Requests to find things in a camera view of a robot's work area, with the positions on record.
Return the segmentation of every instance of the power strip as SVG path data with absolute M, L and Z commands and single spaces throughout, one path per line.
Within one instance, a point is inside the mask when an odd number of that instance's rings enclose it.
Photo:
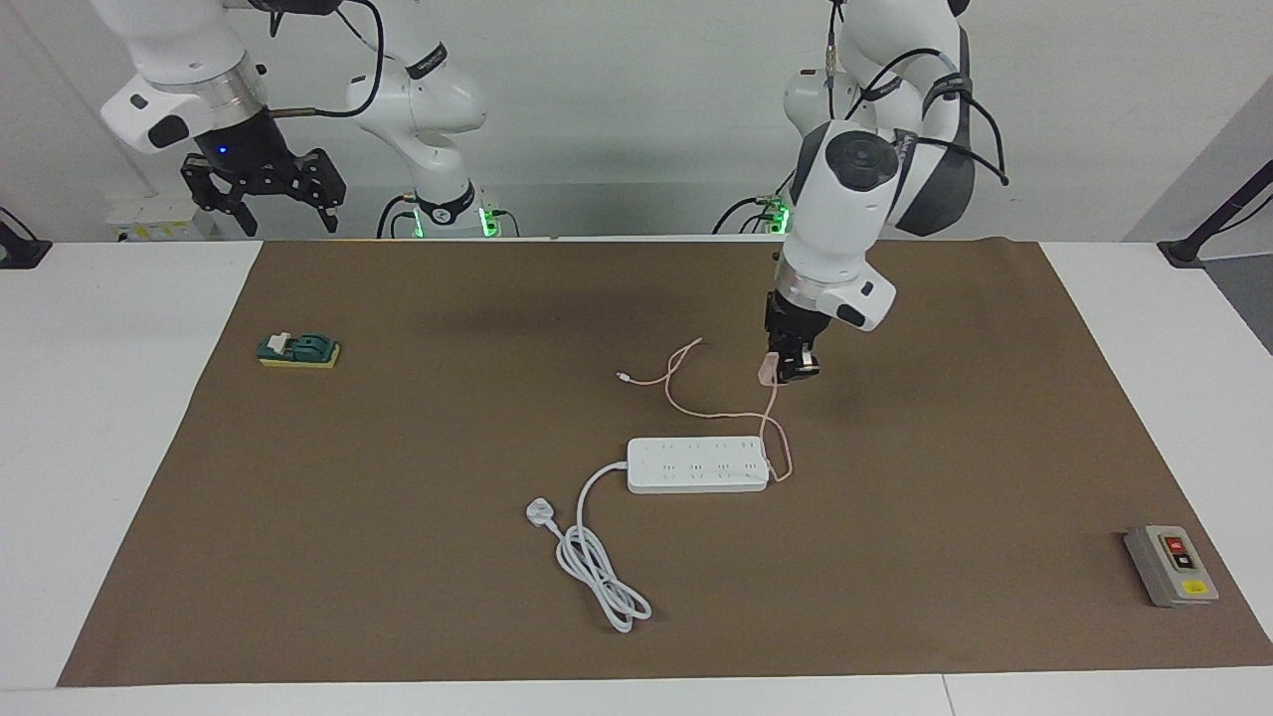
M 639 437 L 628 443 L 635 494 L 760 492 L 769 462 L 759 437 Z

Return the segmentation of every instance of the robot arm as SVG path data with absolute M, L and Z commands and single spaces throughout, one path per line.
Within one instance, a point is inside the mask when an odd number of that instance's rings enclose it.
M 883 321 L 897 292 L 866 254 L 885 226 L 928 236 L 967 208 L 975 171 L 967 150 L 971 78 L 967 38 L 955 20 L 966 4 L 849 3 L 838 43 L 847 73 L 836 73 L 854 85 L 849 118 L 810 130 L 827 108 L 825 73 L 819 84 L 815 75 L 788 85 L 788 117 L 805 140 L 766 304 L 780 382 L 820 372 L 813 340 L 831 319 L 864 331 Z M 908 54 L 914 56 L 896 61 Z M 859 106 L 869 110 L 859 115 Z
M 481 127 L 486 99 L 476 82 L 451 64 L 446 45 L 421 22 L 415 1 L 377 4 L 384 15 L 384 52 L 392 62 L 376 99 L 354 121 L 406 162 L 429 236 L 486 233 L 490 200 L 447 138 Z M 359 34 L 368 41 L 374 37 L 363 28 Z M 368 46 L 376 50 L 374 43 Z M 367 96 L 365 85 L 365 78 L 350 83 L 351 106 Z
M 340 0 L 250 0 L 261 10 L 328 14 Z M 102 107 L 107 126 L 130 147 L 160 152 L 192 138 L 181 173 L 204 210 L 233 215 L 248 236 L 248 195 L 309 204 L 327 231 L 345 182 L 322 149 L 293 154 L 270 116 L 265 88 L 230 28 L 220 0 L 90 0 L 127 46 L 137 75 Z M 232 3 L 242 6 L 243 3 Z M 229 189 L 222 191 L 213 177 Z

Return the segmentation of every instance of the black cable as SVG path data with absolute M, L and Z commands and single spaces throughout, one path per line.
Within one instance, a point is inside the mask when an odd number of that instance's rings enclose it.
M 496 217 L 508 217 L 509 219 L 513 219 L 513 231 L 517 232 L 518 238 L 522 237 L 522 226 L 517 223 L 517 217 L 514 217 L 512 211 L 507 209 L 496 209 L 495 211 L 493 211 L 493 214 Z
M 742 222 L 742 228 L 738 229 L 738 233 L 756 233 L 760 229 L 760 226 L 765 223 L 765 219 L 771 219 L 771 218 L 773 217 L 765 213 L 756 214 L 755 217 L 751 217 L 746 222 Z M 747 224 L 750 224 L 751 222 L 756 222 L 756 226 L 751 227 L 751 231 L 749 232 Z
M 875 76 L 875 79 L 871 80 L 871 84 L 868 84 L 858 94 L 858 101 L 853 103 L 853 107 L 849 108 L 849 113 L 848 115 L 844 115 L 844 118 L 845 120 L 850 118 L 853 116 L 853 113 L 858 111 L 858 107 L 861 107 L 862 103 L 866 102 L 867 93 L 871 92 L 871 90 L 873 90 L 873 89 L 876 89 L 876 84 L 878 84 L 880 80 L 883 79 L 883 76 L 886 74 L 889 74 L 890 71 L 892 71 L 892 69 L 896 68 L 897 65 L 900 65 L 901 62 L 905 62 L 906 60 L 909 60 L 911 57 L 918 57 L 920 55 L 932 55 L 933 57 L 941 57 L 942 52 L 939 50 L 933 50 L 932 47 L 919 47 L 918 50 L 911 50 L 910 52 L 903 52 L 901 55 L 897 55 L 896 57 L 894 57 L 892 61 L 889 62 L 887 65 L 885 65 L 883 69 L 880 70 L 880 74 L 877 74 Z
M 391 199 L 390 203 L 384 205 L 384 210 L 381 211 L 381 222 L 376 224 L 376 238 L 384 238 L 384 224 L 386 222 L 390 220 L 390 211 L 392 211 L 393 208 L 397 206 L 398 204 L 404 201 L 410 201 L 411 199 L 414 199 L 414 196 L 411 196 L 410 194 L 400 194 L 393 199 Z
M 787 189 L 787 185 L 791 183 L 793 178 L 796 178 L 796 169 L 792 169 L 792 173 L 787 175 L 787 178 L 783 180 L 783 183 L 778 185 L 778 189 L 774 191 L 774 195 L 777 196 L 782 194 L 783 190 Z
M 1004 163 L 1004 159 L 1003 159 L 1003 132 L 999 131 L 999 122 L 994 121 L 994 115 L 992 115 L 989 110 L 987 110 L 985 107 L 983 107 L 981 103 L 978 102 L 976 99 L 973 99 L 973 94 L 971 93 L 965 92 L 962 94 L 964 94 L 964 99 L 967 99 L 967 103 L 974 110 L 976 110 L 978 112 L 980 112 L 981 116 L 985 117 L 985 122 L 988 125 L 990 125 L 990 131 L 994 132 L 994 147 L 999 152 L 999 171 L 1001 172 L 1007 172 L 1008 167 Z
M 1264 208 L 1265 208 L 1265 206 L 1268 206 L 1270 201 L 1273 201 L 1273 194 L 1270 194 L 1270 195 L 1269 195 L 1269 196 L 1268 196 L 1268 197 L 1267 197 L 1267 199 L 1264 200 L 1264 203 L 1263 203 L 1263 204 L 1260 204 L 1259 206 L 1256 206 L 1254 211 L 1251 211 L 1250 214 L 1246 214 L 1246 217 L 1244 217 L 1244 218 L 1241 218 L 1241 219 L 1237 219 L 1236 222 L 1234 222 L 1234 223 L 1228 224 L 1227 227 L 1225 227 L 1225 228 L 1222 228 L 1222 229 L 1217 231 L 1217 232 L 1216 232 L 1216 233 L 1213 233 L 1212 236 L 1218 236 L 1218 234 L 1222 234 L 1222 233 L 1225 233 L 1226 231 L 1234 231 L 1234 229 L 1236 229 L 1237 227 L 1240 227 L 1240 226 L 1245 224 L 1246 222 L 1249 222 L 1249 220 L 1254 219 L 1254 218 L 1255 218 L 1255 214 L 1259 214 L 1260 211 L 1263 211 L 1263 210 L 1264 210 Z
M 397 238 L 397 220 L 398 219 L 414 219 L 414 218 L 415 218 L 415 213 L 414 211 L 402 211 L 401 214 L 395 215 L 393 220 L 390 222 L 390 238 Z
M 931 136 L 919 136 L 919 138 L 915 138 L 915 141 L 918 141 L 919 144 L 932 144 L 933 147 L 945 147 L 946 149 L 950 149 L 951 152 L 955 152 L 956 154 L 962 154 L 964 157 L 967 157 L 969 159 L 973 159 L 974 162 L 981 164 L 987 169 L 990 169 L 992 172 L 994 172 L 994 176 L 999 177 L 999 183 L 1002 183 L 1003 186 L 1008 186 L 1008 183 L 1009 183 L 1008 175 L 1006 175 L 998 167 L 995 167 L 994 164 L 987 162 L 984 157 L 981 157 L 980 154 L 978 154 L 976 152 L 973 152 L 971 149 L 969 149 L 966 147 L 960 147 L 959 144 L 945 141 L 942 139 L 933 139 Z
M 733 206 L 729 206 L 729 209 L 724 213 L 724 215 L 721 217 L 721 220 L 717 222 L 717 226 L 715 226 L 715 228 L 712 229 L 712 233 L 721 233 L 721 227 L 723 227 L 724 223 L 727 220 L 729 220 L 729 217 L 732 217 L 735 211 L 737 211 L 738 209 L 742 209 L 747 204 L 760 205 L 760 204 L 763 204 L 763 201 L 760 199 L 756 199 L 755 196 L 751 196 L 751 197 L 743 199 L 742 201 L 738 201 Z
M 354 37 L 362 39 L 364 45 L 367 43 L 367 38 L 363 37 L 363 33 L 358 32 L 358 28 L 354 27 L 354 23 L 349 22 L 349 18 L 345 17 L 345 11 L 344 10 L 341 10 L 340 8 L 336 8 L 336 15 L 339 15 L 340 19 L 341 19 L 341 22 L 345 23 L 345 27 L 349 28 L 349 32 L 354 33 Z
M 318 110 L 316 107 L 292 107 L 292 108 L 288 108 L 288 110 L 274 110 L 274 111 L 270 112 L 271 117 L 274 117 L 274 118 L 286 118 L 286 117 L 335 117 L 335 118 L 348 118 L 348 117 L 356 117 L 358 115 L 362 115 L 363 112 L 365 112 L 367 108 L 372 106 L 372 102 L 376 101 L 376 96 L 379 94 L 379 92 L 381 92 L 381 79 L 383 79 L 383 76 L 384 76 L 384 19 L 381 18 L 381 10 L 379 10 L 379 8 L 377 8 L 376 4 L 372 3 L 372 0 L 348 0 L 348 1 L 349 3 L 355 3 L 358 5 L 364 5 L 365 8 L 368 8 L 372 11 L 372 17 L 376 18 L 376 76 L 372 79 L 372 90 L 367 94 L 367 99 L 356 110 L 345 110 L 345 111 L 335 112 L 335 111 L 331 111 L 331 110 Z M 349 19 L 346 19 L 344 15 L 341 15 L 341 19 L 345 19 L 345 24 L 348 24 L 350 29 L 354 29 L 354 25 L 349 23 Z M 363 36 L 358 34 L 358 31 L 354 31 L 354 34 L 356 34 L 359 39 L 363 39 Z
M 826 25 L 826 56 L 831 57 L 831 52 L 835 51 L 835 18 L 840 18 L 844 22 L 844 0 L 831 0 L 831 19 Z M 835 76 L 831 74 L 835 68 L 826 68 L 826 110 L 827 117 L 835 118 Z
M 18 217 L 15 217 L 13 214 L 13 211 L 10 211 L 9 209 L 5 209 L 4 206 L 0 206 L 0 213 L 3 213 L 5 217 L 9 217 L 10 219 L 14 220 L 15 224 L 18 224 L 19 227 L 22 227 L 22 231 L 27 232 L 27 236 L 29 236 L 32 241 L 39 241 L 39 237 L 36 236 L 36 232 L 31 231 L 31 227 L 28 227 L 25 224 L 25 222 L 23 222 Z

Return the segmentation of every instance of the white power cord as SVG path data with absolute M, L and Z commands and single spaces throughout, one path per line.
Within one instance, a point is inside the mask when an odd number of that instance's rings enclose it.
M 540 497 L 526 507 L 526 519 L 532 525 L 547 527 L 558 538 L 558 564 L 592 590 L 610 626 L 620 633 L 633 631 L 634 620 L 649 619 L 653 612 L 640 592 L 621 582 L 615 575 L 601 538 L 583 526 L 583 502 L 588 498 L 588 490 L 602 475 L 626 469 L 628 462 L 614 462 L 597 470 L 583 483 L 574 508 L 574 525 L 565 533 L 552 521 L 552 506 L 547 499 Z

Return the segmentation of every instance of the white table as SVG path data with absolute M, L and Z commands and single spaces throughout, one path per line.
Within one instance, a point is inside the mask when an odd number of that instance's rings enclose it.
M 1204 273 L 1150 245 L 1044 248 L 1273 633 L 1273 357 Z M 1273 712 L 1273 668 L 53 689 L 258 250 L 62 243 L 0 273 L 0 713 Z

